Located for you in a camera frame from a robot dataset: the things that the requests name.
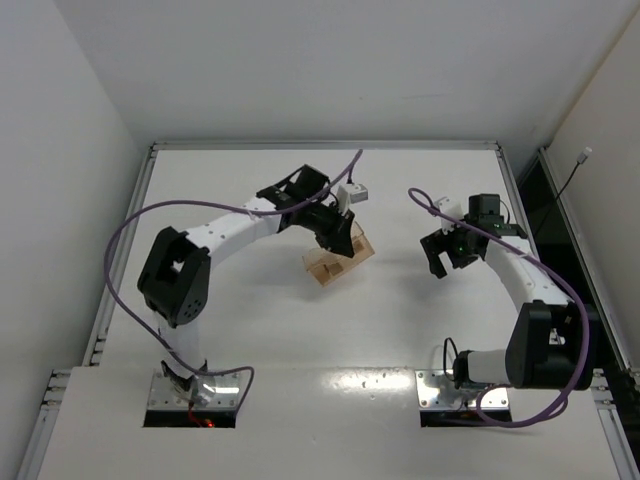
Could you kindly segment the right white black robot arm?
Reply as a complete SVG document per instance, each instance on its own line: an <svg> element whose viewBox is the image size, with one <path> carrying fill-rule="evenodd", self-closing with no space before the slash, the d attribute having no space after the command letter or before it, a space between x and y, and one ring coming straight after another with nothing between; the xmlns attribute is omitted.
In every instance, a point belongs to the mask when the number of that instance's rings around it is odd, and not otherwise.
<svg viewBox="0 0 640 480"><path fill-rule="evenodd" d="M437 278L446 276L443 255L455 269L481 260L498 276L518 313L505 348L456 354L451 378L455 386L588 389L598 316L580 307L565 284L534 257L525 230L502 215L499 195L473 195L466 209L447 197L428 206L441 219L440 228L420 241L430 272Z"/></svg>

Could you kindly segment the wooden block tray box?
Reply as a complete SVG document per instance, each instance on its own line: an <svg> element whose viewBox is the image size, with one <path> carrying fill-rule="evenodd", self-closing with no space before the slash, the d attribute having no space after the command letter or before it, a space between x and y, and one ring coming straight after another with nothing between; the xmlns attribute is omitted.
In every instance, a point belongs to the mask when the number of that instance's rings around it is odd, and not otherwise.
<svg viewBox="0 0 640 480"><path fill-rule="evenodd" d="M355 222L351 228L351 240L354 248L352 258L334 254L321 248L313 248L302 257L305 270L321 286L327 286L375 254L375 250L358 222Z"/></svg>

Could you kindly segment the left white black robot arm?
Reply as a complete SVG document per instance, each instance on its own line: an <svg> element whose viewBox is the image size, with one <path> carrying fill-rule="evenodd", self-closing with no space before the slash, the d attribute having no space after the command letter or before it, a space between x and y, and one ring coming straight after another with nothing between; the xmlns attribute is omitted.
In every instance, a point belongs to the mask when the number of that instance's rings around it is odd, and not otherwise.
<svg viewBox="0 0 640 480"><path fill-rule="evenodd" d="M207 303L214 267L291 226L311 231L321 249L352 258L355 215L351 207L367 198L364 185L347 181L333 190L326 175L304 165L227 215L184 231L161 230L137 288L156 317L161 339L175 356L162 362L164 375L175 387L191 393L199 374L207 370L196 320Z"/></svg>

